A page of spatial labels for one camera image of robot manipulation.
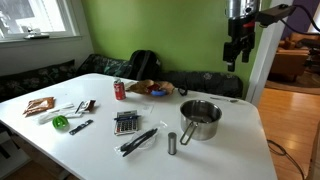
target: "window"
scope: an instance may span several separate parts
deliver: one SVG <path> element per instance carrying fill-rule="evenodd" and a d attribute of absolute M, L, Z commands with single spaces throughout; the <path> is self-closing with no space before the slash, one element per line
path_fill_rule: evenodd
<path fill-rule="evenodd" d="M 29 33 L 50 37 L 78 35 L 68 0 L 0 0 L 0 40 Z"/>

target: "stainless steel pot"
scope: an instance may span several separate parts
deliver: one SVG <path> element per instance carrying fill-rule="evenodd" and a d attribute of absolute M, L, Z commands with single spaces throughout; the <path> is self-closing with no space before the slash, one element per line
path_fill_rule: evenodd
<path fill-rule="evenodd" d="M 218 128 L 222 112 L 220 108 L 203 100 L 190 100 L 180 106 L 181 128 L 184 131 L 180 143 L 187 145 L 190 139 L 204 141 L 212 138 Z"/>

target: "soda can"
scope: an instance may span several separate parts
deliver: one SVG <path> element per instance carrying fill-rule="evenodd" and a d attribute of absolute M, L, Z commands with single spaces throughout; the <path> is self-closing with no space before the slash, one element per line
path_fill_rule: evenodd
<path fill-rule="evenodd" d="M 126 98 L 126 91 L 124 89 L 124 83 L 120 79 L 113 83 L 114 92 L 117 100 L 123 100 Z"/>

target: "wooden floor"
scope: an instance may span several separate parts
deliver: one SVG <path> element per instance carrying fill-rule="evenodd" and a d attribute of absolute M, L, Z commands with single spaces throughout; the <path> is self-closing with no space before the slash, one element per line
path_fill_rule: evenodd
<path fill-rule="evenodd" d="M 258 107 L 267 139 L 283 146 L 307 174 L 313 139 L 320 120 L 320 96 L 265 89 Z M 295 166 L 284 156 L 271 153 L 279 180 L 300 180 Z M 31 162 L 8 180 L 53 179 Z"/>

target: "silver canister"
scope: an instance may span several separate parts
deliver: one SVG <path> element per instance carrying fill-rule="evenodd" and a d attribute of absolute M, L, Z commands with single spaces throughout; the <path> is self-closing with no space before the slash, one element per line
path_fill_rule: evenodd
<path fill-rule="evenodd" d="M 168 134 L 168 153 L 170 155 L 177 153 L 177 134 L 174 132 Z"/>

